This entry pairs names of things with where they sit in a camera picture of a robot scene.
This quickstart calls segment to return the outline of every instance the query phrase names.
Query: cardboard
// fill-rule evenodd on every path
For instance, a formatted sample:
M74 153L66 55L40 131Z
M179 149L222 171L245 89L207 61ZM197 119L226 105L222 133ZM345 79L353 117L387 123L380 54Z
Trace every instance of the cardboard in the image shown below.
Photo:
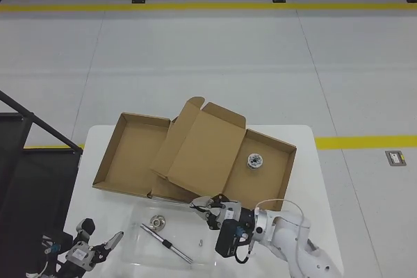
M158 152L152 170L197 195L224 193L254 208L264 199L282 198L295 159L296 147L245 129L245 118L204 99L188 100ZM257 153L263 166L247 167ZM280 209L281 202L263 205Z
M163 144L171 121L161 117L123 113L93 182L94 188L151 197L156 187L159 197L189 202L195 197L171 184L149 166Z

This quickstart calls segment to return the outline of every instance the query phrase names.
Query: transparent container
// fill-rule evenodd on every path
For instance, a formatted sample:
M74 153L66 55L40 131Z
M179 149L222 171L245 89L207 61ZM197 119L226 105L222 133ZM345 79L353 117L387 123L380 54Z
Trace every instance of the transparent container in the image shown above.
M140 228L142 223L148 226L154 215L163 215L165 218L165 226L157 234L189 256L193 264L186 263ZM121 253L123 263L197 272L210 272L215 265L218 232L211 231L206 221L187 204L139 199L133 208L124 237L126 239Z

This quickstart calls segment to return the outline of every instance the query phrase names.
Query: yellow tape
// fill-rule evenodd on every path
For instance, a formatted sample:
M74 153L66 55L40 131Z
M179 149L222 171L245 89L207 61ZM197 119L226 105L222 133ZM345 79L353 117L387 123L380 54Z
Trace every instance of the yellow tape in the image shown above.
M82 149L85 147L85 144L79 145ZM67 145L45 145L45 146L25 146L25 149L68 149Z
M357 136L357 137L318 137L317 149L386 149L417 147L417 135L405 136ZM67 145L31 146L25 149L68 148Z
M0 12L103 12L130 10L417 10L417 3L146 3L6 5Z

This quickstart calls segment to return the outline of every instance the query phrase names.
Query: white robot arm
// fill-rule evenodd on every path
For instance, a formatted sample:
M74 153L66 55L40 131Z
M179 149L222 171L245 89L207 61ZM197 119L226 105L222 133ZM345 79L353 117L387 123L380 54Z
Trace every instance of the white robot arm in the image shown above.
M287 261L292 278L342 278L327 253L309 240L311 224L304 216L289 211L251 211L224 195L200 197L190 207L209 225L220 229L216 252L235 256L246 263L255 242L267 247L276 257ZM236 256L238 246L249 245L246 258Z
M287 261L293 278L341 278L327 253L309 240L310 222L304 219L300 228L301 222L301 215L289 211L260 210L252 240Z

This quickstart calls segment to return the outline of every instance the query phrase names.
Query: small round object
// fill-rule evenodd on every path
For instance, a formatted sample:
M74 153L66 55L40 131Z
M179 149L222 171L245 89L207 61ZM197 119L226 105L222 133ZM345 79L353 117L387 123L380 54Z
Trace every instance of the small round object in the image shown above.
M165 218L162 215L155 215L150 219L149 228L153 231L160 231L164 229Z
M263 165L263 157L259 154L250 154L247 158L247 166L252 169L258 169Z

